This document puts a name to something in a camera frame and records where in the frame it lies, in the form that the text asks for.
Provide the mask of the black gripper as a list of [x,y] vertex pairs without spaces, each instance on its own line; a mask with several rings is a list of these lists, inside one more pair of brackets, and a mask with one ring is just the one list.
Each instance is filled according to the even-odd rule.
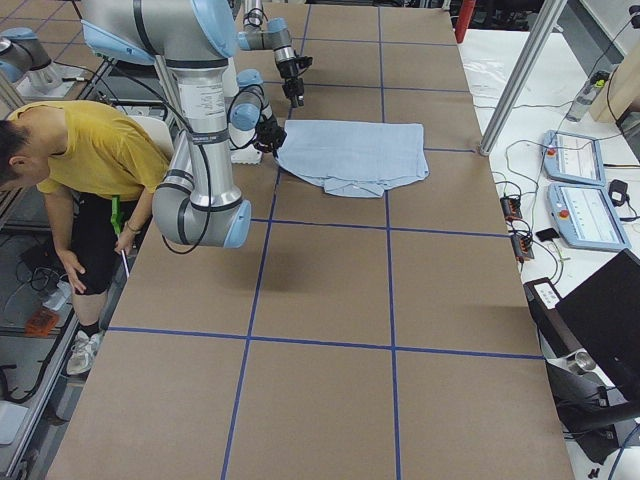
[[253,146],[263,153],[276,153],[284,144],[286,136],[275,117],[262,118],[255,127]]
[[301,77],[304,72],[299,71],[296,58],[276,64],[280,77],[284,81],[282,90],[285,97],[290,100],[292,108],[304,105],[304,82]]

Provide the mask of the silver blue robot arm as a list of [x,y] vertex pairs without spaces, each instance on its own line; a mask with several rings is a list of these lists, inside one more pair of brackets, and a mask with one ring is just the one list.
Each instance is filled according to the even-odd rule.
[[225,1],[88,1],[87,45],[117,60],[175,76],[184,125],[169,170],[153,197],[161,234],[180,245],[241,247],[252,208],[233,179],[223,73],[236,54]]
[[302,75],[312,65],[313,58],[296,51],[286,20],[281,17],[268,19],[262,1],[243,1],[242,25],[243,29],[237,35],[239,47],[244,51],[271,50],[290,106],[303,106]]

